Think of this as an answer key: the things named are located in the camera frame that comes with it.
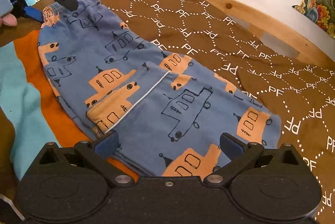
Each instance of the white piping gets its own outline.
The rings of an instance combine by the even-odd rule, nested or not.
[[[118,121],[116,121],[116,123],[114,124],[114,125],[112,125],[112,126],[110,126],[107,130],[105,130],[103,133],[105,134],[105,133],[107,133],[107,132],[109,132],[110,130],[112,130],[114,127],[116,127],[117,125],[118,125],[118,123],[120,123],[121,122],[121,120],[123,119],[123,118],[125,118],[125,116],[127,115],[127,114],[129,114],[129,112],[133,109],[133,108],[135,108],[136,107],[136,105],[138,104],[138,103],[140,103],[162,80],[163,80],[163,78],[168,74],[168,73],[170,73],[170,71],[167,71],[139,100],[137,100],[129,109],[128,109],[128,111],[126,111],[126,113],[123,115],[123,116],[121,116],[121,118],[118,120]]]
[[[19,210],[17,210],[17,208],[14,206],[14,203],[7,197],[5,197],[4,195],[0,194],[0,199],[2,199],[4,202],[8,203],[13,211],[17,214],[17,216],[22,220],[25,221],[24,216],[19,212]]]

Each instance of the orange fabric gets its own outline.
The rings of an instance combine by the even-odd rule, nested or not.
[[[39,31],[34,30],[25,37],[15,40],[16,55],[25,68],[27,82],[33,84],[41,94],[42,114],[59,144],[62,147],[72,147],[81,140],[87,140],[88,137],[66,114],[51,89],[37,52],[38,36]],[[121,162],[114,159],[108,159],[108,162],[132,176],[135,180],[138,179],[138,175]]]

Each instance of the elastic waistband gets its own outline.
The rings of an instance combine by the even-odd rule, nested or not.
[[[50,9],[52,9],[52,11],[54,12],[54,15],[58,15],[60,12],[62,12],[64,9],[66,9],[65,7],[63,7],[58,2],[55,2],[55,3],[51,4],[51,5],[49,5],[48,7]]]

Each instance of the black line drawing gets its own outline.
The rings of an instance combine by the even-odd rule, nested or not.
[[[121,59],[123,59],[124,61],[127,61],[128,60],[127,54],[130,51],[144,48],[144,44],[143,44],[144,40],[141,39],[136,34],[130,32],[129,30],[127,30],[126,32],[121,33],[120,35],[117,35],[114,32],[112,32],[112,34],[113,34],[114,40],[112,40],[109,44],[107,44],[105,46],[105,48],[111,53],[111,55],[109,55],[107,58],[105,58],[106,63],[112,63],[112,62],[115,62],[115,61],[119,61]],[[136,47],[134,47],[133,49],[128,50],[123,55],[122,49],[125,48],[129,43],[131,43],[132,41],[134,41],[136,39],[140,39],[141,42]],[[119,58],[119,59],[115,59],[113,57],[115,55],[114,54],[115,52],[117,52],[119,55],[123,55],[123,57]]]
[[[60,78],[72,75],[71,72],[68,71],[68,69],[66,69],[65,67],[75,61],[76,56],[64,57],[60,59],[57,59],[56,56],[52,56],[51,60],[48,61],[49,64],[44,67],[44,70],[46,71],[46,75],[52,81],[56,82],[58,87],[61,87],[61,85],[59,84]]]
[[[173,99],[172,97],[169,97],[169,96],[167,96],[166,94],[163,94],[163,95],[165,95],[168,99]]]
[[[257,101],[255,101],[255,99],[254,99],[254,98],[252,98],[252,99],[250,100],[250,103],[252,103],[252,104],[256,105],[256,106],[257,106],[257,107],[259,107],[259,108],[262,108],[262,107],[263,107],[263,105],[262,105],[262,104],[260,104],[260,103],[258,103]]]
[[[165,156],[163,155],[163,153],[160,153],[160,154],[159,154],[159,157],[161,157],[161,158],[164,159],[164,161],[165,161],[165,167],[168,167],[169,164],[173,162],[172,159],[170,159],[170,158],[168,158],[168,157],[165,157]]]
[[[262,131],[261,134],[263,134],[264,127],[271,125],[272,119],[265,119],[263,115],[259,116],[261,113],[264,114],[264,112],[255,109],[248,109],[242,116],[233,113],[233,116],[235,116],[238,121],[237,135],[246,140],[250,140],[250,137],[257,135],[260,131]],[[262,145],[267,145],[266,141],[262,139],[259,139],[257,142],[262,143]]]
[[[241,99],[240,97],[238,97],[238,96],[236,96],[236,95],[234,95],[234,97],[237,98],[237,99],[239,99],[239,100],[241,100],[241,101],[243,101],[243,99]]]
[[[200,128],[197,117],[203,109],[209,109],[211,104],[207,101],[212,95],[212,88],[202,88],[199,94],[195,94],[188,89],[172,99],[165,109],[161,112],[166,116],[175,119],[175,126],[169,133],[171,142],[178,141],[187,131],[194,126]]]
[[[102,4],[100,1],[98,1],[94,6],[87,5],[81,12],[74,12],[72,16],[67,18],[67,21],[69,24],[79,21],[82,28],[95,27],[99,30],[97,24],[103,18],[103,16],[99,13],[102,9],[101,6]],[[91,11],[89,14],[87,13],[87,15],[85,15],[83,12],[85,12],[87,8],[91,8]]]

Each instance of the cartoon truck print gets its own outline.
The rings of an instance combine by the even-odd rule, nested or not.
[[[59,15],[55,15],[49,6],[43,9],[43,18],[44,23],[41,25],[41,29],[45,26],[56,28],[55,24],[60,20]]]
[[[262,140],[264,128],[272,124],[270,114],[262,111],[257,111],[250,107],[241,116],[233,114],[237,120],[237,135],[249,142],[258,142],[262,145],[267,145],[265,140]]]
[[[49,44],[42,45],[42,46],[40,45],[40,43],[38,43],[37,51],[40,55],[40,59],[41,59],[43,67],[45,67],[46,65],[49,64],[48,60],[45,57],[45,54],[57,51],[58,46],[59,46],[59,43],[56,43],[56,42],[55,43],[49,43]],[[55,96],[56,97],[60,96],[58,90],[55,88],[55,86],[53,85],[53,83],[51,82],[49,77],[47,78],[47,80],[48,80],[48,82],[51,86],[51,89],[54,92]]]
[[[128,25],[125,22],[121,22],[120,23],[120,28],[121,29],[126,29],[126,28],[129,28],[129,27],[128,27]]]
[[[105,133],[129,110],[132,104],[127,99],[139,89],[137,82],[130,82],[113,91],[87,112],[88,118]]]
[[[163,51],[161,51],[161,53],[164,59],[160,63],[160,68],[165,70],[168,69],[172,73],[178,74],[175,80],[171,83],[171,87],[174,90],[178,90],[186,85],[191,78],[195,80],[193,77],[183,74],[189,66],[193,66],[191,57],[187,55],[180,57],[177,53],[171,53],[167,56]]]
[[[76,56],[64,57],[60,59],[57,59],[56,56],[52,56],[51,60],[48,61],[48,64],[45,65],[44,70],[46,71],[47,77],[51,79],[52,83],[56,82],[58,87],[61,87],[60,79],[72,75],[66,66],[75,61]]]
[[[187,131],[193,126],[196,129],[200,128],[197,123],[197,117],[200,112],[208,110],[211,104],[207,101],[212,94],[211,88],[202,88],[199,94],[195,94],[188,89],[172,99],[161,114],[173,118],[172,125],[174,128],[169,133],[171,142],[178,141]]]
[[[37,51],[40,55],[43,67],[49,64],[49,62],[46,60],[45,54],[57,51],[58,46],[59,43],[49,43],[42,46],[40,46],[40,43],[38,43]]]
[[[112,63],[115,61],[119,61],[121,59],[121,58],[116,59],[114,53],[118,53],[119,55],[122,56],[122,59],[124,61],[127,61],[128,60],[127,54],[130,51],[136,50],[136,49],[142,49],[144,47],[144,44],[143,44],[144,40],[141,39],[142,41],[135,48],[128,50],[128,51],[122,51],[122,49],[125,48],[129,43],[131,43],[133,40],[136,40],[140,37],[130,32],[129,30],[121,33],[120,35],[117,35],[114,32],[112,32],[112,34],[113,34],[114,40],[112,40],[109,44],[105,46],[105,48],[111,53],[111,55],[105,58],[106,63]]]
[[[96,4],[94,4],[94,6],[87,5],[83,9],[78,8],[78,11],[80,9],[82,9],[82,11],[79,13],[74,12],[72,16],[69,16],[67,18],[67,21],[69,24],[73,24],[74,22],[78,21],[80,22],[80,25],[83,29],[88,27],[95,27],[97,30],[99,30],[97,24],[103,18],[103,16],[99,13],[102,10],[101,6],[102,6],[101,2],[98,1]],[[87,9],[90,9],[89,14],[83,13]]]
[[[200,176],[201,180],[203,180],[213,172],[220,154],[221,150],[215,144],[209,146],[205,156],[201,156],[192,148],[185,150],[182,155],[173,161],[164,157],[163,154],[159,154],[160,157],[164,158],[166,166],[162,176]]]
[[[234,84],[224,79],[223,77],[219,76],[217,73],[214,73],[214,77],[226,83],[226,87],[224,89],[226,92],[229,92],[231,94],[234,94],[236,92],[237,88]]]
[[[110,94],[113,89],[121,85],[136,72],[136,70],[131,70],[125,75],[116,68],[104,71],[98,66],[96,68],[98,69],[98,74],[88,83],[96,90],[97,93],[85,100],[87,108],[94,105],[105,95]]]

